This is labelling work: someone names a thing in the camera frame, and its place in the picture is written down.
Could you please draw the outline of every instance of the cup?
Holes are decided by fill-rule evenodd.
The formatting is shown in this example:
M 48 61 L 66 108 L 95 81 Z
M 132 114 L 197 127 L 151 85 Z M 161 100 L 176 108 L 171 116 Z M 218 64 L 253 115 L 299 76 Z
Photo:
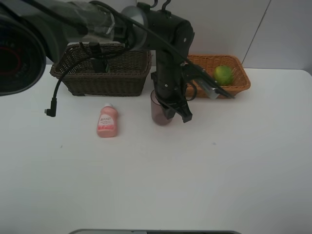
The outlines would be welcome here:
M 155 90 L 152 91 L 151 93 L 151 109 L 152 109 L 152 119 L 156 124 L 164 126 L 171 123 L 172 118 L 167 119 L 165 117 L 162 107 L 156 98 Z

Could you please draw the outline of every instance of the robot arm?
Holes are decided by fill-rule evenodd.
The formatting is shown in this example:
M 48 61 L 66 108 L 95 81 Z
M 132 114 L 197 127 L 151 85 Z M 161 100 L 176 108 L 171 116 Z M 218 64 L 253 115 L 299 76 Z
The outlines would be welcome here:
M 59 61 L 69 42 L 118 41 L 133 44 L 133 49 L 156 50 L 152 78 L 164 114 L 170 119 L 177 113 L 190 121 L 185 92 L 193 75 L 209 87 L 205 90 L 212 97 L 232 96 L 187 60 L 193 28 L 166 10 L 169 2 L 159 11 L 144 3 L 127 7 L 122 11 L 126 22 L 98 1 L 0 0 L 0 57 L 7 61 L 0 65 L 0 96 L 34 85 L 44 71 L 45 56 Z

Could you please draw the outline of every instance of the orange wicker basket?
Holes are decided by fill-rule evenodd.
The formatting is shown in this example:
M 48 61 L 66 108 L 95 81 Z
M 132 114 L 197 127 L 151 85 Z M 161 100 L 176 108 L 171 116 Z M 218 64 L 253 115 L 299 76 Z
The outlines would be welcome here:
M 232 86 L 222 86 L 224 90 L 232 95 L 237 95 L 238 93 L 248 90 L 251 86 L 250 80 L 243 69 L 241 62 L 237 57 L 231 55 L 189 55 L 189 59 L 201 66 L 206 72 L 213 76 L 214 70 L 220 65 L 227 65 L 231 67 L 234 76 L 234 81 Z M 197 98 L 208 98 L 205 91 L 203 91 L 195 82 L 197 87 Z M 186 91 L 187 97 L 193 96 L 193 88 L 189 85 Z

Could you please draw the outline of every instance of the cable connector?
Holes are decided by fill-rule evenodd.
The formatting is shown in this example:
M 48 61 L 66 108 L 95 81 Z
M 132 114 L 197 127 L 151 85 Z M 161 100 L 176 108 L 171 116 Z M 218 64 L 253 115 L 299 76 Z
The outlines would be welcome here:
M 47 115 L 47 116 L 50 116 L 50 117 L 55 117 L 57 116 L 57 99 L 56 97 L 53 97 L 52 100 L 51 100 L 51 107 L 50 109 L 46 109 L 44 111 L 44 113 Z

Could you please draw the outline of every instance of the dark wicker basket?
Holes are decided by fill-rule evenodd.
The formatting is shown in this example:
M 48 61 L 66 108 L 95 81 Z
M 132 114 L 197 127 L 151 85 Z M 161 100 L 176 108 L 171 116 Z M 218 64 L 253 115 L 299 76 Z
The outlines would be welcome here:
M 91 54 L 87 44 L 85 48 Z M 105 52 L 117 52 L 123 49 L 120 44 L 103 44 L 101 48 Z M 86 56 L 80 45 L 69 45 L 61 61 L 53 64 L 51 75 L 60 78 L 68 67 Z M 86 60 L 72 69 L 64 77 L 63 82 L 75 96 L 130 97 L 141 95 L 152 65 L 150 51 L 126 52 L 108 60 L 108 64 L 109 73 L 95 73 L 91 61 Z

